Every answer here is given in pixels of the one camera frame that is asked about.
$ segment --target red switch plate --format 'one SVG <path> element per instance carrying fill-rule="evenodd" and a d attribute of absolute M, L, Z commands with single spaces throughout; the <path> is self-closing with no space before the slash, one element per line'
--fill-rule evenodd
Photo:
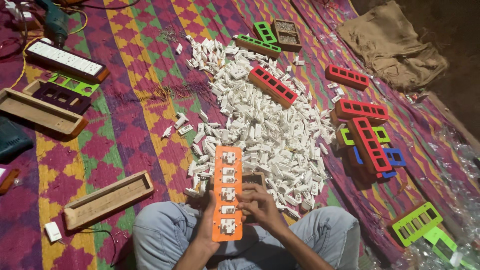
<path fill-rule="evenodd" d="M 290 90 L 261 66 L 252 69 L 248 78 L 286 109 L 290 108 L 298 97 L 297 93 Z"/>
<path fill-rule="evenodd" d="M 387 172 L 392 169 L 377 136 L 366 117 L 353 118 L 347 123 L 348 129 L 353 135 L 353 141 L 358 147 L 359 153 L 371 174 Z"/>
<path fill-rule="evenodd" d="M 388 121 L 388 112 L 384 106 L 344 98 L 335 102 L 335 115 L 345 120 L 366 117 L 373 125 L 381 125 Z"/>
<path fill-rule="evenodd" d="M 361 91 L 368 87 L 367 76 L 335 65 L 329 65 L 327 67 L 325 70 L 325 78 Z"/>

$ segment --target colorful rug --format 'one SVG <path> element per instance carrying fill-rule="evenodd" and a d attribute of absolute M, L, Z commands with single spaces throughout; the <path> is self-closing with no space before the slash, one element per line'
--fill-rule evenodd
<path fill-rule="evenodd" d="M 125 3 L 128 1 L 104 0 L 96 4 Z M 325 67 L 333 63 L 361 70 L 361 62 L 335 34 L 338 24 L 357 15 L 348 0 L 336 3 L 338 10 L 325 9 L 315 0 L 141 0 L 123 10 L 86 8 L 86 28 L 70 35 L 66 47 L 106 64 L 111 74 L 92 95 L 92 107 L 85 114 L 90 123 L 77 139 L 60 142 L 25 128 L 35 147 L 12 162 L 22 171 L 23 184 L 0 197 L 1 269 L 109 269 L 115 250 L 109 235 L 65 234 L 62 207 L 146 169 L 155 185 L 153 196 L 93 226 L 115 235 L 116 268 L 133 269 L 129 236 L 135 215 L 153 202 L 185 201 L 182 192 L 191 186 L 186 169 L 195 158 L 189 148 L 195 132 L 161 139 L 164 130 L 176 120 L 175 112 L 185 113 L 194 127 L 200 121 L 200 109 L 211 122 L 226 121 L 214 96 L 205 88 L 208 74 L 187 69 L 185 61 L 191 58 L 192 49 L 180 34 L 200 42 L 205 37 L 216 38 L 226 45 L 235 34 L 253 35 L 254 22 L 292 20 L 301 33 L 300 58 L 306 61 L 304 66 L 293 66 L 292 71 L 312 92 L 313 104 L 332 108 L 330 99 L 335 93 L 326 87 L 329 81 L 324 78 Z M 70 28 L 78 29 L 84 22 L 76 13 L 71 16 Z M 176 43 L 159 36 L 169 26 L 173 26 L 183 45 L 181 55 L 175 54 Z M 11 34 L 5 28 L 0 33 Z M 282 53 L 279 65 L 285 69 L 295 55 Z M 22 64 L 20 57 L 0 63 L 0 87 L 12 85 Z M 15 89 L 21 90 L 44 73 L 45 69 L 28 64 L 26 76 Z M 161 93 L 186 87 L 192 89 L 187 97 L 171 91 L 168 100 L 162 101 Z M 407 167 L 398 169 L 397 177 L 362 190 L 357 188 L 361 184 L 355 178 L 346 175 L 342 159 L 333 154 L 325 158 L 333 178 L 316 201 L 321 206 L 344 207 L 360 220 L 361 268 L 368 269 L 372 263 L 365 245 L 384 264 L 401 258 L 403 249 L 395 244 L 385 226 L 423 200 L 435 205 L 446 228 L 455 234 L 464 224 L 451 208 L 460 206 L 449 191 L 446 175 L 461 181 L 475 196 L 479 187 L 462 170 L 452 142 L 437 135 L 444 126 L 450 126 L 447 120 L 428 99 L 414 108 L 377 78 L 364 92 L 344 86 L 342 89 L 348 99 L 388 107 L 391 120 L 384 126 L 392 139 L 391 146 L 401 149 L 407 160 Z M 48 241 L 43 225 L 52 221 L 59 225 L 64 244 L 52 245 Z"/>

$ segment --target black wire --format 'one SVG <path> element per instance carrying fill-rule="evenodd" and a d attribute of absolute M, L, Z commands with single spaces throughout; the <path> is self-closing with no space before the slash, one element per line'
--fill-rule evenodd
<path fill-rule="evenodd" d="M 92 230 L 93 232 L 80 232 L 80 233 L 108 233 L 112 237 L 113 241 L 113 257 L 112 257 L 112 262 L 110 263 L 110 267 L 112 268 L 114 266 L 113 259 L 115 259 L 115 255 L 117 254 L 117 246 L 115 245 L 115 239 L 113 239 L 113 235 L 111 232 L 107 230 L 101 230 L 101 229 L 95 229 L 95 228 L 85 228 L 85 230 Z"/>
<path fill-rule="evenodd" d="M 136 0 L 135 2 L 133 2 L 133 3 L 131 3 L 131 4 L 128 4 L 128 5 L 125 5 L 125 6 L 119 6 L 119 7 L 113 7 L 113 8 L 110 8 L 110 7 L 91 6 L 91 5 L 85 5 L 85 4 L 79 4 L 78 6 L 79 6 L 79 7 L 92 8 L 92 9 L 100 9 L 100 10 L 120 10 L 120 9 L 124 9 L 124 8 L 131 7 L 131 6 L 135 5 L 135 4 L 137 4 L 138 2 L 140 2 L 140 0 Z"/>
<path fill-rule="evenodd" d="M 12 56 L 14 54 L 22 53 L 24 48 L 25 48 L 25 45 L 27 44 L 27 37 L 28 37 L 27 20 L 25 19 L 24 10 L 22 8 L 22 5 L 20 4 L 20 1 L 17 2 L 17 7 L 18 7 L 18 11 L 20 11 L 20 14 L 22 15 L 22 20 L 24 22 L 24 27 L 25 27 L 24 40 L 22 42 L 22 45 L 18 49 L 16 49 L 15 51 L 13 51 L 13 52 L 11 52 L 7 55 L 0 56 L 0 60 L 9 58 L 10 56 Z"/>

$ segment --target yellow wire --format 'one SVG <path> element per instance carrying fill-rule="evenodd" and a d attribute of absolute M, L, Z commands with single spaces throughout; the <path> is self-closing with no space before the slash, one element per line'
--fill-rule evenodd
<path fill-rule="evenodd" d="M 65 10 L 77 11 L 77 12 L 82 13 L 82 14 L 85 16 L 85 23 L 84 23 L 84 25 L 83 25 L 82 27 L 80 27 L 80 29 L 75 30 L 75 31 L 73 31 L 73 32 L 71 32 L 71 33 L 68 33 L 69 35 L 78 33 L 78 32 L 80 32 L 80 31 L 82 31 L 82 30 L 85 28 L 85 26 L 87 26 L 88 16 L 87 16 L 87 14 L 86 14 L 85 12 L 83 12 L 83 11 L 81 11 L 81 10 L 71 9 L 71 8 L 64 8 L 64 7 L 60 7 L 60 8 L 61 8 L 61 9 L 65 9 Z M 14 87 L 17 85 L 17 83 L 20 82 L 20 80 L 22 79 L 22 77 L 23 77 L 24 74 L 25 74 L 25 69 L 26 69 L 26 60 L 25 60 L 25 56 L 26 56 L 26 55 L 25 55 L 25 50 L 28 48 L 28 46 L 29 46 L 32 42 L 34 42 L 35 40 L 40 39 L 40 38 L 43 38 L 43 37 L 36 37 L 36 38 L 30 40 L 30 42 L 28 42 L 28 43 L 25 45 L 25 48 L 24 48 L 24 50 L 22 51 L 22 56 L 23 56 L 23 58 L 24 58 L 24 67 L 23 67 L 23 69 L 22 69 L 22 73 L 20 74 L 20 77 L 18 77 L 18 79 L 15 81 L 15 83 L 14 83 L 10 88 L 14 88 Z"/>

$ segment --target cable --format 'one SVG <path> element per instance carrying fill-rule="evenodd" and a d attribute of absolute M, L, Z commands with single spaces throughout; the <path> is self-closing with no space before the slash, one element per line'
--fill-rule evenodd
<path fill-rule="evenodd" d="M 128 8 L 128 7 L 131 7 L 133 5 L 136 5 L 138 2 L 140 2 L 140 0 L 136 0 L 135 2 L 131 3 L 131 4 L 128 4 L 128 5 L 125 5 L 125 6 L 119 6 L 119 7 L 99 7 L 99 6 L 91 6 L 91 5 L 85 5 L 85 4 L 79 4 L 78 6 L 79 7 L 86 7 L 86 8 L 92 8 L 92 9 L 100 9 L 100 10 L 119 10 L 119 9 L 124 9 L 124 8 Z"/>
<path fill-rule="evenodd" d="M 20 51 L 22 51 L 23 49 L 26 48 L 26 43 L 27 43 L 27 37 L 28 37 L 28 29 L 27 29 L 27 20 L 25 19 L 25 15 L 24 15 L 24 9 L 21 5 L 20 2 L 17 3 L 17 7 L 18 7 L 18 11 L 20 12 L 20 14 L 22 15 L 22 20 L 24 22 L 24 27 L 25 27 L 25 33 L 24 33 L 24 39 L 23 39 L 23 42 L 21 44 L 20 47 L 18 47 L 18 49 L 16 49 L 15 51 L 7 54 L 7 55 L 3 55 L 3 56 L 0 56 L 0 60 L 3 60 L 3 59 L 6 59 L 6 58 L 9 58 L 11 57 L 12 55 L 14 54 L 18 54 Z"/>
<path fill-rule="evenodd" d="M 79 232 L 79 233 L 108 233 L 112 237 L 113 241 L 113 257 L 112 257 L 112 262 L 110 263 L 110 267 L 113 268 L 114 263 L 113 259 L 115 258 L 115 255 L 117 254 L 117 246 L 115 245 L 115 239 L 113 239 L 113 235 L 111 232 L 107 230 L 101 230 L 101 229 L 95 229 L 95 228 L 85 228 L 85 230 L 92 230 L 93 232 Z"/>
<path fill-rule="evenodd" d="M 81 10 L 71 9 L 71 8 L 64 8 L 64 7 L 60 7 L 60 8 L 65 9 L 65 10 L 77 11 L 77 12 L 82 13 L 82 14 L 85 16 L 85 23 L 84 23 L 84 25 L 83 25 L 82 27 L 80 27 L 78 30 L 75 30 L 75 31 L 73 31 L 73 32 L 71 32 L 71 33 L 68 33 L 69 35 L 78 33 L 78 32 L 80 32 L 80 31 L 82 31 L 82 30 L 87 26 L 88 16 L 87 16 L 87 14 L 86 14 L 85 12 L 83 12 L 83 11 L 81 11 Z M 34 42 L 35 40 L 40 39 L 40 38 L 43 38 L 43 37 L 42 37 L 42 36 L 36 37 L 36 38 L 32 39 L 31 41 L 29 41 L 29 42 L 25 45 L 25 47 L 24 47 L 24 49 L 23 49 L 23 51 L 22 51 L 22 55 L 23 55 L 23 57 L 24 57 L 24 68 L 22 69 L 22 73 L 20 74 L 20 76 L 18 77 L 18 79 L 15 81 L 15 83 L 14 83 L 10 88 L 14 88 L 14 87 L 17 85 L 17 83 L 20 82 L 20 80 L 22 79 L 22 77 L 23 77 L 24 74 L 25 74 L 25 69 L 26 69 L 26 60 L 25 60 L 25 56 L 26 56 L 26 55 L 25 55 L 25 50 L 28 48 L 28 46 L 29 46 L 32 42 Z"/>

